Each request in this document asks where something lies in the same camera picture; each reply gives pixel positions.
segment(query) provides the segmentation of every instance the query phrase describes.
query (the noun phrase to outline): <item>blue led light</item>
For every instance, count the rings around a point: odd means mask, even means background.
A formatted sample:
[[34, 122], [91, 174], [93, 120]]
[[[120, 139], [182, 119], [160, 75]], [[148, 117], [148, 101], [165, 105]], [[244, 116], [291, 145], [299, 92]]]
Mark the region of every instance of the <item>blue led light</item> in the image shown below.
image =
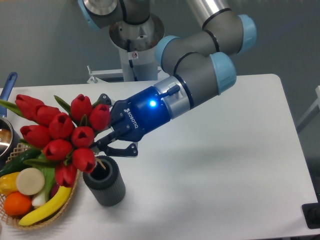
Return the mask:
[[157, 105], [157, 102], [156, 102], [155, 100], [151, 100], [151, 101], [149, 102], [149, 105], [150, 105], [151, 107], [155, 107], [155, 106]]

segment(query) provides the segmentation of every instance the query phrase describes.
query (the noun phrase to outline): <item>black cup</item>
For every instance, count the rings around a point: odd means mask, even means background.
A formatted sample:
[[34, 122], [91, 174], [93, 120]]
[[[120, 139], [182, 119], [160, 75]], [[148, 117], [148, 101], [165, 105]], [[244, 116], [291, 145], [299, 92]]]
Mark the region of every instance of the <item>black cup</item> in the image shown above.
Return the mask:
[[96, 200], [101, 205], [110, 207], [125, 197], [126, 186], [115, 160], [104, 155], [97, 158], [106, 169], [98, 162], [92, 173], [83, 173], [83, 180]]

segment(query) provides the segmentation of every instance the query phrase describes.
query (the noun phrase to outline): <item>yellow banana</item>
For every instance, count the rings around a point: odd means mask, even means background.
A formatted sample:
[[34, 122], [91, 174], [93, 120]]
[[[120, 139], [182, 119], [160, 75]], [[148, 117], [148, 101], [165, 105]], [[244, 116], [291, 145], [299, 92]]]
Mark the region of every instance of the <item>yellow banana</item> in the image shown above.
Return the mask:
[[19, 221], [21, 226], [37, 223], [59, 210], [68, 200], [72, 187], [60, 186], [57, 193], [47, 203], [29, 212]]

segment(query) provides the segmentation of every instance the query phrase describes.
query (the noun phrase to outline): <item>metal pot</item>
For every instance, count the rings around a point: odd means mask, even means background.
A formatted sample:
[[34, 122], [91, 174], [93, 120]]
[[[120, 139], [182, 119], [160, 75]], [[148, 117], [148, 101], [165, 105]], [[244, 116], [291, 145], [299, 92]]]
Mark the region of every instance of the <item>metal pot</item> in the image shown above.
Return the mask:
[[[18, 74], [16, 72], [9, 74], [1, 92], [0, 99], [6, 101], [9, 99], [17, 77]], [[0, 169], [6, 164], [10, 153], [13, 152], [20, 140], [20, 136], [6, 117], [7, 109], [4, 106], [0, 106]]]

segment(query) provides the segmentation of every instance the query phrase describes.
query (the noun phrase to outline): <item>green tulip leaf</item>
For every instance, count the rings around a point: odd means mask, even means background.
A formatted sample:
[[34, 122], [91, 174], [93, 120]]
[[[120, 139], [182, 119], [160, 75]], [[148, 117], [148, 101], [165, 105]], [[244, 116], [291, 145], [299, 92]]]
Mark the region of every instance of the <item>green tulip leaf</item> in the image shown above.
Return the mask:
[[27, 145], [27, 146], [29, 146], [30, 148], [40, 149], [40, 150], [41, 150], [41, 148], [35, 147], [35, 146], [31, 145], [30, 143], [28, 143], [24, 138], [20, 138], [19, 141], [20, 141], [20, 143], [22, 143], [22, 144], [24, 144], [24, 145]]
[[55, 168], [59, 162], [51, 161], [46, 158], [32, 158], [24, 160], [23, 163], [34, 168]]
[[72, 163], [72, 159], [71, 158], [69, 158], [69, 159], [67, 158], [66, 160], [63, 161], [63, 163], [64, 163], [65, 166], [68, 166], [69, 164]]
[[54, 95], [54, 99], [57, 101], [57, 103], [64, 109], [66, 112], [71, 115], [71, 106], [66, 103], [62, 98]]
[[20, 109], [18, 108], [18, 106], [12, 102], [0, 99], [0, 105], [5, 107], [6, 109], [9, 109], [10, 111], [14, 112], [15, 114], [17, 114], [18, 116], [24, 118], [24, 115], [22, 114], [22, 112], [20, 111]]
[[71, 159], [72, 158], [72, 154], [74, 153], [74, 150], [72, 150], [71, 152], [69, 152], [66, 156], [65, 159]]
[[102, 100], [98, 100], [96, 101], [94, 104], [92, 104], [92, 108], [94, 109], [96, 106], [98, 106], [99, 104], [102, 104]]
[[45, 159], [45, 154], [42, 152], [41, 154], [39, 154], [37, 157], [37, 159]]
[[79, 124], [79, 127], [86, 127], [88, 126], [88, 118], [87, 115], [83, 115]]

